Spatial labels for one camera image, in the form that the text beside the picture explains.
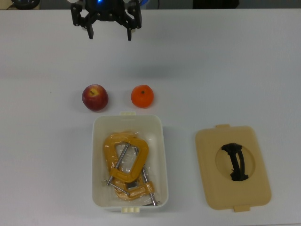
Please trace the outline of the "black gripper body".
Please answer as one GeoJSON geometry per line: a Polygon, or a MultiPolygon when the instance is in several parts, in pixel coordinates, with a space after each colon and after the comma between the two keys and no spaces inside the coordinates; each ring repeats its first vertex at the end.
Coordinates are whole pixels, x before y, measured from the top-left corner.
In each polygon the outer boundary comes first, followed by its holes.
{"type": "Polygon", "coordinates": [[[89,19],[114,21],[123,17],[125,3],[123,0],[87,0],[86,10],[89,19]]]}

